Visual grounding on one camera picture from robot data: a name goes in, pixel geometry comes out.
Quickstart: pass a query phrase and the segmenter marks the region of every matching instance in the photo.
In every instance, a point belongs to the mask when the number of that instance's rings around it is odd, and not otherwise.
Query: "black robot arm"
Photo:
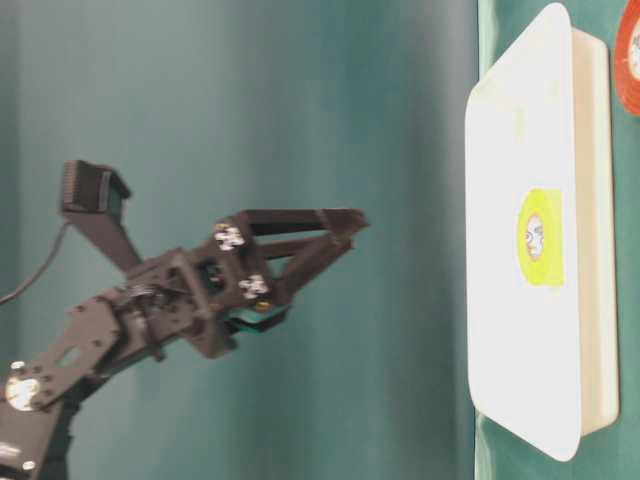
[[[81,403],[111,376],[180,338],[216,358],[242,330],[284,320],[293,296],[352,247],[367,226],[353,209],[246,210],[213,227],[192,250],[141,262],[121,226],[129,196],[109,167],[69,162],[62,212],[125,272],[123,285],[74,307],[71,323],[46,352],[16,361],[0,393],[0,479],[66,480],[69,425]],[[272,243],[296,232],[313,237]],[[279,275],[269,260],[289,259]]]

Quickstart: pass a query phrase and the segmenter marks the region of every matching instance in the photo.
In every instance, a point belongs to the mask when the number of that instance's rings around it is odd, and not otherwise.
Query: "green wall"
[[[480,68],[484,71],[549,3],[545,0],[479,0]],[[613,52],[626,0],[572,0],[563,3],[573,25],[604,40]],[[613,173],[620,348],[620,418],[611,427],[585,437],[576,457],[559,463],[491,420],[477,419],[478,480],[630,480],[640,477],[640,257],[638,199],[640,119],[627,114],[611,90]]]
[[[16,4],[0,2],[0,296],[15,287],[18,269],[19,210],[16,188],[17,138],[17,34]],[[5,365],[16,354],[17,308],[6,304],[0,310],[0,378]]]
[[[372,223],[284,325],[215,362],[175,344],[110,382],[74,424],[72,479],[472,478],[462,125],[475,0],[0,8],[1,181],[17,187],[3,189],[2,257],[16,262],[3,286],[45,257],[69,159],[120,170],[145,256],[195,246],[245,208],[353,206]],[[119,281],[70,233],[19,315],[2,310],[17,326],[3,346],[30,358],[65,308]]]

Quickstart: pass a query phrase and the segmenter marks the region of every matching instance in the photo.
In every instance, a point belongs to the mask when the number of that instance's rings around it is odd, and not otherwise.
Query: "teal backdrop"
[[[526,25],[550,2],[479,0],[481,73],[504,52]],[[626,0],[563,1],[573,25],[605,41],[613,52]],[[615,183],[616,269],[620,348],[620,418],[611,427],[585,437],[576,457],[559,463],[491,420],[478,416],[477,480],[631,480],[640,478],[640,256],[638,185],[640,119],[627,114],[611,88],[613,173]]]
[[[46,256],[62,164],[113,165],[145,256],[246,208],[352,206],[371,228],[288,321],[218,361],[186,343],[91,398],[72,480],[471,479],[466,96],[476,0],[3,0],[0,286]],[[122,278],[70,232],[0,309],[0,360]]]

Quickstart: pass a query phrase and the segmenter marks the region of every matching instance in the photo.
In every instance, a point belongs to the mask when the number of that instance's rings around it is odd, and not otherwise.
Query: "red object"
[[[624,108],[640,115],[640,0],[630,0],[624,9],[614,53],[614,73],[618,97]]]

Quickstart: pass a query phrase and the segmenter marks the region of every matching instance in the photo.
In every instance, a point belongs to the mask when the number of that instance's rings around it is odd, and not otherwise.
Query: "cable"
[[[33,283],[36,280],[38,280],[38,278],[40,278],[40,276],[45,272],[45,270],[49,268],[49,265],[51,265],[51,262],[53,261],[56,254],[58,253],[58,250],[60,249],[60,245],[62,244],[62,238],[64,237],[64,233],[70,225],[71,225],[71,222],[65,222],[62,224],[62,226],[60,227],[60,230],[58,231],[58,235],[56,236],[56,239],[53,243],[53,248],[51,249],[51,252],[49,253],[49,256],[44,261],[44,263],[40,266],[38,270],[36,270],[36,273],[31,275],[24,282],[18,285],[18,287],[13,292],[0,298],[0,305],[15,299],[18,295],[20,295],[27,288],[33,285]]]

